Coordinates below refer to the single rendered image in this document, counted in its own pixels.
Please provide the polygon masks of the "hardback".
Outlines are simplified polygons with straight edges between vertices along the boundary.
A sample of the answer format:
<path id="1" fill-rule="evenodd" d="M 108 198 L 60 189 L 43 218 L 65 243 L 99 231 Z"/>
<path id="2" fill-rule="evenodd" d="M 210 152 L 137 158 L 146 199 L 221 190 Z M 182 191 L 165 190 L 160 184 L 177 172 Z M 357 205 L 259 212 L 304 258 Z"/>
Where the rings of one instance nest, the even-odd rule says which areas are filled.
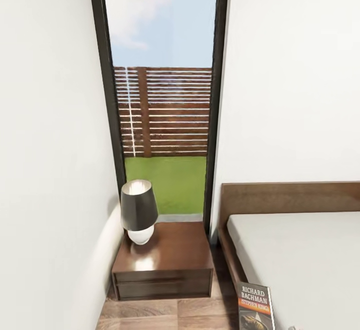
<path id="1" fill-rule="evenodd" d="M 269 287 L 237 282 L 239 330 L 276 330 Z"/>

